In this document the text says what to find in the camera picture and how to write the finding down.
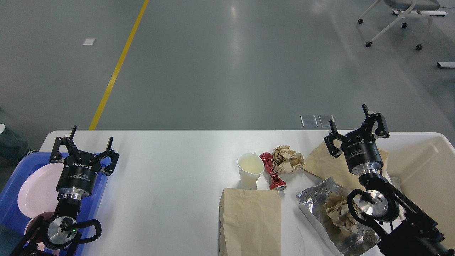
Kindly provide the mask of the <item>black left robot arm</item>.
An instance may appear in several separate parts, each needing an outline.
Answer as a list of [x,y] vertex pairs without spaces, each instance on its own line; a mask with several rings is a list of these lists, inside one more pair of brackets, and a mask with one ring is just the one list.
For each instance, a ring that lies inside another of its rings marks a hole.
[[47,249],[62,250],[67,256],[73,256],[78,245],[93,242],[101,236],[99,220],[80,222],[77,216],[82,200],[92,195],[98,174],[111,176],[120,155],[112,149],[113,137],[101,153],[79,150],[73,140],[76,130],[77,126],[74,126],[69,136],[56,137],[50,154],[50,164],[63,164],[55,188],[58,203],[54,213],[48,220],[39,215],[32,222],[10,253],[12,256],[48,256],[50,253],[39,249],[39,242]]

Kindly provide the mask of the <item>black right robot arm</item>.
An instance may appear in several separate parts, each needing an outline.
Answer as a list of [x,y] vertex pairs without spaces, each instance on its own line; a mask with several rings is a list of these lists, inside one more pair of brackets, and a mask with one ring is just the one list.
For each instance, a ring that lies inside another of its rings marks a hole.
[[376,139],[388,138],[389,130],[382,114],[365,104],[362,109],[365,120],[360,128],[342,135],[330,121],[331,131],[324,138],[328,152],[336,158],[343,154],[349,172],[365,188],[356,188],[347,197],[352,217],[374,230],[385,256],[453,256],[454,249],[442,245],[445,237],[437,222],[382,176],[384,163]]

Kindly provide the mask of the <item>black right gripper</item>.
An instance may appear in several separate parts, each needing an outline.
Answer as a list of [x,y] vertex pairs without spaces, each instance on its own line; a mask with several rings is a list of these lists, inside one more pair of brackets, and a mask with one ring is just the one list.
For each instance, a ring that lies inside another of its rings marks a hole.
[[[365,120],[360,128],[354,130],[354,139],[338,133],[336,123],[329,121],[331,128],[324,142],[331,156],[338,158],[342,151],[347,162],[348,170],[355,175],[363,175],[367,170],[382,173],[384,163],[376,146],[377,138],[389,138],[389,129],[381,113],[370,111],[366,104],[362,105]],[[334,141],[341,143],[340,148]]]

